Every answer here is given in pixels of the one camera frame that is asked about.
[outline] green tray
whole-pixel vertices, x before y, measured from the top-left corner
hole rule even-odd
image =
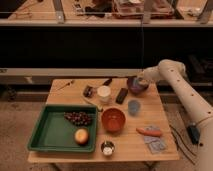
[[[92,116],[92,124],[86,126],[89,140],[85,145],[78,145],[74,133],[80,126],[75,126],[64,118],[65,112],[86,112]],[[97,108],[93,106],[46,105],[35,125],[28,143],[30,151],[92,152],[95,149],[97,129]]]

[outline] carrot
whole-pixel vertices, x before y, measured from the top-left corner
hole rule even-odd
[[[153,136],[153,137],[161,137],[163,134],[161,130],[144,130],[143,128],[136,128],[136,131],[139,134]]]

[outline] small bowl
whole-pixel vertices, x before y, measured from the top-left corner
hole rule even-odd
[[[111,156],[115,150],[115,145],[111,141],[104,141],[101,144],[101,151],[105,156]]]
[[[101,121],[107,131],[114,133],[123,129],[126,118],[121,110],[109,108],[103,112]]]
[[[144,92],[148,87],[148,83],[139,84],[139,81],[136,76],[128,77],[127,79],[127,86],[129,91],[134,95],[139,95],[140,93]]]

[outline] white cup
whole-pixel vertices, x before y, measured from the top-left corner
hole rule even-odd
[[[100,86],[97,89],[97,94],[102,103],[109,103],[111,97],[111,89],[109,86]]]

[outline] orange bowl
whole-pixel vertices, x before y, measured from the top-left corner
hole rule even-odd
[[[124,127],[126,118],[121,110],[109,108],[103,112],[101,121],[107,131],[118,132]]]

